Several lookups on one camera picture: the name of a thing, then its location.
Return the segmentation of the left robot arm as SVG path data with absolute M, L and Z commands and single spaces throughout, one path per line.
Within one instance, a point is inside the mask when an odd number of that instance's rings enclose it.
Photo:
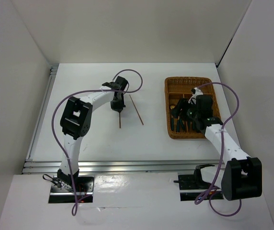
M 66 103 L 60 120 L 64 134 L 64 155 L 57 177 L 67 191 L 74 191 L 79 185 L 79 154 L 83 137 L 91 127 L 92 113 L 106 103 L 118 113 L 125 108 L 123 91 L 128 81 L 118 76 L 115 81 L 106 82 L 98 92 L 92 92 L 81 98 L 71 96 Z

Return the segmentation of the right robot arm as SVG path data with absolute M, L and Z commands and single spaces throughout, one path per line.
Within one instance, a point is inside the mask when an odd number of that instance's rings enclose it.
M 220 188 L 224 197 L 231 200 L 260 197 L 262 194 L 262 163 L 250 157 L 224 129 L 220 118 L 213 115 L 213 100 L 210 95 L 182 98 L 171 111 L 192 123 L 195 131 L 201 132 L 219 152 L 225 169 L 212 164 L 196 166 L 193 183 L 198 188 L 209 188 L 210 184 Z

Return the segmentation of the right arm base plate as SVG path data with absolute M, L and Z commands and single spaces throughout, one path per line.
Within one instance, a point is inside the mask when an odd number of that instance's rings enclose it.
M 210 183 L 197 182 L 192 174 L 180 174 L 178 179 L 173 182 L 179 187 L 181 201 L 194 201 L 200 193 L 210 186 Z

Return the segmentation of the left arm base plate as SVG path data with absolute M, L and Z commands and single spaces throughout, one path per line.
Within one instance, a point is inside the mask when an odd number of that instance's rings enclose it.
M 75 203 L 73 188 L 58 179 L 56 176 L 43 174 L 42 178 L 51 183 L 49 200 L 50 204 Z M 77 200 L 79 203 L 93 202 L 94 177 L 82 176 L 75 183 Z

